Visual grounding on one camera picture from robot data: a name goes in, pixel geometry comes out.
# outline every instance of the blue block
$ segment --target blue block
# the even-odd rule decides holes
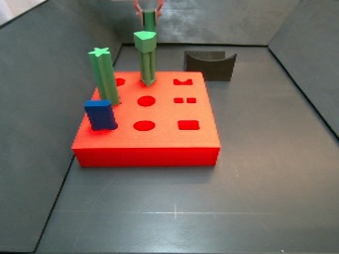
[[[117,128],[110,101],[108,99],[88,100],[84,103],[84,110],[89,119],[90,129],[93,131],[114,130]]]

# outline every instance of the gray wall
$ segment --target gray wall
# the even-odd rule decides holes
[[[93,90],[86,52],[120,42],[85,0],[50,0],[0,30],[0,251],[33,251]]]
[[[301,0],[268,47],[339,136],[337,24],[337,0]]]
[[[93,1],[124,43],[141,25],[131,1]],[[299,0],[165,0],[160,43],[267,45]],[[141,7],[152,5],[140,1]]]

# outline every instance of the red shape sorter board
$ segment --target red shape sorter board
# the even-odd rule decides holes
[[[203,75],[160,71],[149,87],[140,72],[116,72],[114,78],[117,129],[92,131],[84,116],[72,146],[81,166],[215,165],[220,140]]]

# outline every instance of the square hole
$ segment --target square hole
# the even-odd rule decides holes
[[[179,130],[199,130],[199,121],[197,120],[180,120],[177,121]]]
[[[184,99],[183,98],[173,98],[175,103],[184,103]]]
[[[196,98],[193,97],[187,98],[187,103],[196,103]]]

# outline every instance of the circular hole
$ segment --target circular hole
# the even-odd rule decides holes
[[[143,107],[149,107],[155,103],[155,97],[152,96],[141,96],[137,99],[137,104]]]
[[[133,129],[137,131],[149,131],[155,127],[155,123],[152,121],[139,121],[133,124]]]
[[[116,86],[121,86],[124,85],[125,80],[122,78],[116,78],[114,82],[116,82]]]

